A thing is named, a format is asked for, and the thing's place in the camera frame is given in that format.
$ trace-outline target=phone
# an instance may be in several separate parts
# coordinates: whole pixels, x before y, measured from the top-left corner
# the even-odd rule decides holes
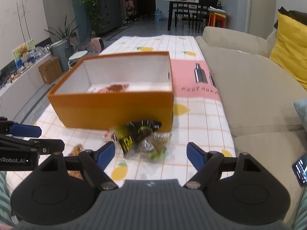
[[[305,153],[296,163],[292,165],[292,170],[301,186],[307,184],[307,153]]]

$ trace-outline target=orange stool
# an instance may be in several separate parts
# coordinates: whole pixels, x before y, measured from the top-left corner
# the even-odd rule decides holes
[[[210,17],[209,17],[209,26],[215,27],[215,21],[216,20],[221,20],[222,21],[222,27],[226,27],[226,15],[219,14],[216,12],[210,12]]]

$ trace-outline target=yellow pillow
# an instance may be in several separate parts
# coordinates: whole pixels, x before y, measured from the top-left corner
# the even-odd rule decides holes
[[[277,40],[270,59],[307,89],[307,26],[278,13]]]

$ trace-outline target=green leaves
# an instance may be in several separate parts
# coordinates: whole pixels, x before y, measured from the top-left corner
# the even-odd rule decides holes
[[[68,40],[70,41],[70,37],[71,37],[72,33],[75,32],[78,27],[80,27],[80,25],[78,25],[77,27],[75,27],[73,30],[70,31],[70,27],[75,20],[76,20],[76,17],[72,20],[72,22],[69,25],[66,25],[66,23],[67,23],[67,15],[66,15],[65,16],[65,22],[64,22],[65,31],[62,31],[60,26],[59,26],[59,32],[57,30],[55,30],[53,27],[49,27],[50,29],[53,30],[53,32],[46,30],[46,29],[44,29],[44,30],[47,31],[48,33],[56,36],[57,38],[59,38],[59,40],[68,38]]]
[[[103,17],[99,14],[99,0],[80,0],[84,4],[86,13],[93,27],[103,28]]]

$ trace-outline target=teal wall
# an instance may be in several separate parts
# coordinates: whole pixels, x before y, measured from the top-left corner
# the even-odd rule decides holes
[[[77,25],[80,25],[80,27],[78,28],[79,40],[83,41],[86,37],[90,35],[91,24],[89,21],[87,22],[86,11],[85,11],[84,6],[81,4],[80,0],[72,0],[72,1],[73,1],[73,7],[75,11],[75,16],[77,17],[76,22],[77,22]]]

